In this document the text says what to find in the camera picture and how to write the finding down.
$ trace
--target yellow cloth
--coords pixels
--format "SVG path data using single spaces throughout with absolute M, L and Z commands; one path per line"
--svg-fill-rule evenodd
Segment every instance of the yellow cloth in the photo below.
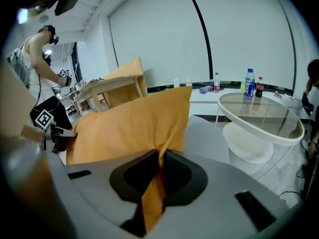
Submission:
M 136 99 L 102 113 L 88 113 L 74 131 L 67 148 L 67 164 L 122 157 L 159 150 L 159 169 L 142 197 L 147 232 L 162 215 L 165 196 L 162 175 L 166 149 L 183 151 L 191 87 L 179 87 Z

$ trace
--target glass table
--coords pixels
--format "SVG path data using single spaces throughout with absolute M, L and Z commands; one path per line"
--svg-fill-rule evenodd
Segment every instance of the glass table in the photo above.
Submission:
M 304 137 L 299 118 L 266 97 L 245 99 L 242 93 L 226 94 L 219 98 L 215 124 L 219 112 L 232 120 L 223 129 L 228 147 L 235 154 L 230 156 L 231 164 L 249 174 L 271 158 L 273 143 L 290 146 L 288 153 Z

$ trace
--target man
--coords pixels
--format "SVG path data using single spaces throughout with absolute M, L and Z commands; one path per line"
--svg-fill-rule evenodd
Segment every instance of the man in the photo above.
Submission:
M 54 116 L 54 121 L 57 126 L 71 129 L 72 125 L 67 117 L 65 108 L 59 99 L 55 96 L 49 80 L 57 83 L 60 87 L 67 86 L 67 77 L 60 77 L 55 74 L 49 66 L 49 63 L 44 60 L 42 48 L 48 43 L 57 43 L 55 36 L 55 28 L 52 25 L 45 25 L 34 36 L 29 37 L 22 47 L 23 60 L 26 66 L 30 66 L 30 82 L 29 91 L 37 100 L 36 106 L 31 111 L 30 115 L 34 125 L 35 119 L 41 111 L 47 110 Z
M 307 82 L 306 91 L 304 91 L 304 94 L 307 96 L 309 95 L 309 92 L 311 89 L 316 87 L 319 89 L 319 59 L 315 59 L 308 65 L 308 76 L 309 80 Z M 312 159 L 314 156 L 317 155 L 317 152 L 315 154 L 315 144 L 319 140 L 319 106 L 316 110 L 316 119 L 315 124 L 313 126 L 313 129 L 311 131 L 311 142 L 309 145 L 309 159 Z

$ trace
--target window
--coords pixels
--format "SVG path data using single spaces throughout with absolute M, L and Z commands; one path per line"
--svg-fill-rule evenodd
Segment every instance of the window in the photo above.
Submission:
M 78 51 L 77 51 L 77 44 L 74 44 L 73 52 L 71 54 L 72 57 L 72 63 L 73 63 L 73 69 L 75 74 L 76 82 L 80 82 L 82 80 L 82 74 L 81 74 L 81 68 L 78 58 Z

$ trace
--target plastic bottle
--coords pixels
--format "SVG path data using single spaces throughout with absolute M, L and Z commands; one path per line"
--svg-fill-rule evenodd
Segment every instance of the plastic bottle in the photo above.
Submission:
M 255 88 L 254 70 L 249 68 L 248 73 L 246 74 L 244 98 L 252 99 L 254 95 L 254 88 Z
M 256 85 L 256 94 L 255 94 L 255 96 L 257 98 L 262 97 L 263 96 L 263 90 L 264 90 L 263 77 L 259 77 L 257 85 Z
M 177 78 L 173 80 L 173 84 L 174 84 L 174 88 L 178 88 L 179 87 L 179 81 L 178 81 Z
M 244 77 L 240 84 L 240 93 L 245 93 L 245 81 L 246 78 Z
M 185 85 L 186 86 L 193 86 L 191 83 L 191 79 L 189 77 L 187 77 L 186 81 L 185 81 Z
M 218 73 L 215 73 L 215 78 L 214 78 L 214 92 L 218 93 L 220 89 L 220 82 L 218 79 Z

